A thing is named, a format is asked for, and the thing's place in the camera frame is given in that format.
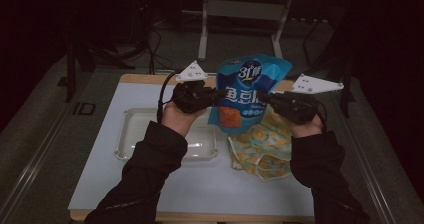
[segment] black jacket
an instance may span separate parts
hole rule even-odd
[[[122,180],[92,211],[85,223],[154,223],[165,180],[181,166],[187,141],[173,130],[151,122],[143,141],[125,164]],[[292,172],[312,188],[316,223],[362,224],[369,217],[348,190],[339,168],[344,149],[332,133],[293,138]]]

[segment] person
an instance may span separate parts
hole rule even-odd
[[[122,170],[122,180],[89,213],[85,223],[155,223],[160,191],[170,173],[181,167],[187,152],[185,136],[204,112],[187,114],[168,103],[162,122],[150,122],[144,140],[137,143]],[[340,173],[344,149],[334,133],[322,132],[318,116],[306,125],[289,125],[293,134],[292,173],[312,190],[316,223],[369,223],[369,216]]]

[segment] patterned fabric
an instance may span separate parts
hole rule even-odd
[[[245,170],[264,180],[291,174],[291,131],[267,106],[260,124],[242,134],[228,136],[232,167]]]

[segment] crumpled cloth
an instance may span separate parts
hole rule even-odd
[[[269,105],[260,124],[228,136],[228,148],[236,170],[245,170],[262,180],[291,174],[291,131]]]

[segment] blue snack bag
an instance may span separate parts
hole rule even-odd
[[[228,93],[212,107],[208,123],[229,134],[244,133],[260,123],[267,105],[256,93],[270,93],[291,68],[290,62],[263,54],[224,61],[216,76],[216,89]]]

